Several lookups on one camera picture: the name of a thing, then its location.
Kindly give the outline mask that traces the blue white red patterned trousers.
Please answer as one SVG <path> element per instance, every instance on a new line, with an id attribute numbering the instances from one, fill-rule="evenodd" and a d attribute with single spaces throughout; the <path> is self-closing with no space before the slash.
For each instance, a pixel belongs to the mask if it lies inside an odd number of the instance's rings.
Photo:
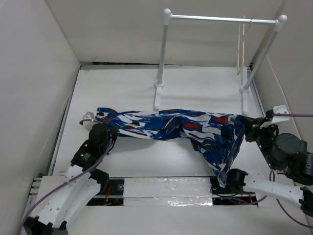
<path id="1" fill-rule="evenodd" d="M 158 112 L 125 111 L 99 107 L 97 121 L 116 127 L 120 136 L 150 140 L 188 138 L 213 169 L 221 187 L 242 144 L 244 117 L 202 111 L 169 109 Z"/>

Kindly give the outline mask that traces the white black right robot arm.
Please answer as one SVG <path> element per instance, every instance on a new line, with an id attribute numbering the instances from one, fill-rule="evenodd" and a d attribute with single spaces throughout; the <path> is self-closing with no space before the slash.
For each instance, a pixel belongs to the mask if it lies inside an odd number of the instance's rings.
<path id="1" fill-rule="evenodd" d="M 287 186 L 257 178 L 245 171 L 231 169 L 226 187 L 232 193 L 239 190 L 262 193 L 277 200 L 288 202 L 299 208 L 305 215 L 313 215 L 313 154 L 307 150 L 307 142 L 291 133 L 280 133 L 269 118 L 243 119 L 245 140 L 257 143 L 269 168 L 282 172 L 288 179 L 299 183 Z"/>

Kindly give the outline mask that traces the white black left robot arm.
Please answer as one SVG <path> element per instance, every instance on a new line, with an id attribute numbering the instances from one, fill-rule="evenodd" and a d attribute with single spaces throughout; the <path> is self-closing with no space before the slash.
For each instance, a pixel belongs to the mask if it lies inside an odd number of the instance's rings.
<path id="1" fill-rule="evenodd" d="M 95 124 L 89 138 L 73 156 L 64 182 L 43 196 L 50 200 L 34 217 L 26 214 L 22 227 L 28 235 L 67 235 L 70 223 L 96 195 L 109 189 L 109 175 L 97 169 L 104 157 L 113 149 L 118 129 L 105 123 Z"/>

